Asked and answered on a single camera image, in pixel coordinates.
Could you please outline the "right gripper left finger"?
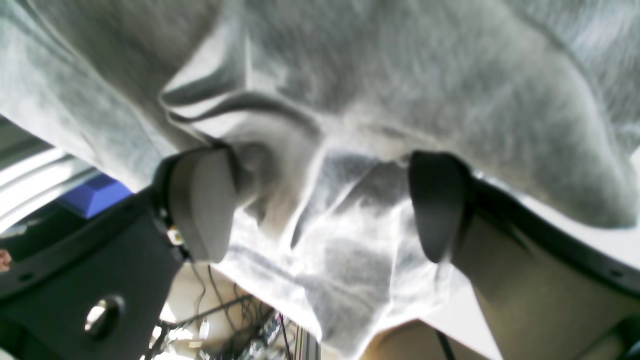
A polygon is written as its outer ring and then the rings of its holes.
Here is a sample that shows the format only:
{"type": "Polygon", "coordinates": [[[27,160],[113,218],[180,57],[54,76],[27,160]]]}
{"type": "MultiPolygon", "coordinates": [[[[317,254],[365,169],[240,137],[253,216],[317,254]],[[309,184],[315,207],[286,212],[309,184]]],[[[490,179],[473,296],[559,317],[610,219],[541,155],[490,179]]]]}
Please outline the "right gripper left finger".
{"type": "Polygon", "coordinates": [[[15,360],[150,358],[187,261],[219,263],[238,202],[228,146],[174,155],[151,186],[1,274],[1,350],[15,360]]]}

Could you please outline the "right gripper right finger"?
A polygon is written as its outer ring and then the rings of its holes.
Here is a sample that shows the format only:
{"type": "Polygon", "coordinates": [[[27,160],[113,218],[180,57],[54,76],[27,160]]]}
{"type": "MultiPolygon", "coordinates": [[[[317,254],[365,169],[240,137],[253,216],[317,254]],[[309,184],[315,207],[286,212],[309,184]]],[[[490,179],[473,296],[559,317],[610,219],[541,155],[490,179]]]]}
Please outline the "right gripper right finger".
{"type": "Polygon", "coordinates": [[[505,360],[637,360],[639,271],[475,178],[413,152],[407,184],[425,256],[470,281],[505,360]]]}

